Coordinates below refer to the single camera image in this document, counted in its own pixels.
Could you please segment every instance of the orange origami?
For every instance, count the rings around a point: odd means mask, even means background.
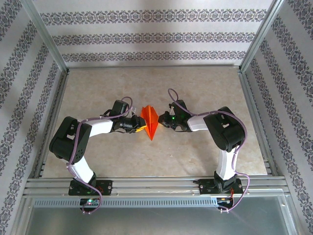
[[[155,132],[157,130],[158,125],[158,115],[153,107],[150,105],[146,106],[145,108],[142,107],[141,110],[141,117],[145,119],[147,126],[145,127],[145,130],[149,136],[149,138],[152,140],[153,136],[155,135]]]

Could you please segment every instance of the purple cable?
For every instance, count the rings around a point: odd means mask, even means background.
[[[98,210],[98,209],[100,208],[101,203],[102,203],[102,194],[101,194],[101,192],[100,192],[98,189],[96,189],[95,187],[93,187],[93,186],[91,186],[91,185],[85,183],[85,182],[82,181],[81,179],[79,179],[79,178],[77,177],[77,175],[76,175],[76,174],[71,170],[71,168],[69,167],[70,165],[72,165],[73,160],[74,160],[74,157],[75,157],[75,154],[76,154],[77,145],[78,145],[79,131],[80,131],[80,128],[81,128],[82,124],[84,124],[84,123],[87,122],[87,121],[119,118],[119,117],[121,117],[121,116],[124,116],[125,114],[128,114],[128,112],[131,111],[132,108],[133,108],[133,99],[130,98],[129,96],[126,96],[126,97],[122,98],[122,101],[123,101],[124,99],[126,99],[126,98],[130,99],[131,105],[130,105],[130,107],[129,107],[125,112],[123,112],[122,114],[119,114],[119,115],[116,115],[116,116],[111,116],[111,117],[102,117],[102,116],[99,116],[99,117],[95,117],[95,118],[94,118],[94,117],[88,118],[88,119],[82,120],[82,121],[78,124],[78,126],[77,126],[77,131],[76,131],[76,134],[75,134],[75,137],[77,137],[77,138],[75,138],[72,156],[71,156],[69,162],[67,163],[67,169],[68,169],[68,171],[74,176],[74,178],[75,178],[77,181],[79,181],[80,183],[86,185],[86,186],[89,187],[90,189],[96,191],[96,192],[99,194],[99,196],[100,196],[100,198],[99,198],[100,201],[99,201],[98,206],[97,206],[95,209],[93,209],[92,211],[88,212],[88,214],[94,213],[96,210]],[[83,214],[85,214],[84,207],[85,207],[85,205],[83,205],[83,208],[82,208]]]
[[[173,92],[176,94],[176,97],[177,97],[176,100],[175,100],[175,99],[173,98],[173,96],[171,95],[171,91],[173,91]],[[226,207],[219,206],[219,207],[225,209],[224,212],[226,212],[226,211],[227,211],[227,212],[231,211],[231,210],[234,209],[236,206],[238,206],[238,204],[241,202],[242,198],[244,197],[244,195],[245,195],[245,193],[247,192],[247,190],[248,190],[248,188],[249,188],[249,185],[250,185],[250,177],[249,177],[247,174],[237,172],[237,171],[235,170],[235,166],[234,166],[234,165],[235,165],[236,154],[237,154],[238,151],[242,148],[242,146],[243,146],[244,143],[246,142],[246,138],[247,138],[247,136],[248,136],[248,132],[247,132],[247,130],[246,130],[246,126],[245,126],[244,123],[243,123],[239,118],[237,118],[235,115],[230,114],[230,113],[228,113],[228,112],[220,111],[220,110],[210,111],[210,112],[206,112],[206,113],[202,113],[202,114],[194,114],[194,113],[190,112],[189,110],[185,109],[184,107],[182,107],[180,104],[178,104],[177,100],[178,100],[179,97],[178,97],[177,92],[176,92],[174,89],[169,88],[169,89],[167,90],[167,92],[168,92],[168,94],[170,95],[170,98],[174,101],[174,103],[175,103],[178,107],[180,107],[181,109],[183,109],[185,112],[189,113],[189,114],[192,115],[192,116],[202,116],[202,115],[209,115],[209,114],[219,113],[219,114],[224,114],[224,115],[227,115],[227,116],[232,117],[233,119],[235,119],[236,121],[238,121],[239,124],[242,126],[242,128],[243,128],[243,130],[244,130],[244,133],[245,133],[245,138],[244,138],[243,142],[241,143],[241,145],[239,145],[239,147],[236,148],[235,151],[234,151],[234,156],[233,156],[233,159],[232,159],[232,161],[231,161],[231,168],[233,169],[233,171],[234,171],[237,175],[246,176],[248,182],[247,182],[247,185],[246,185],[246,188],[245,188],[243,194],[241,195],[241,197],[239,198],[239,200],[238,200],[231,208],[227,209]]]

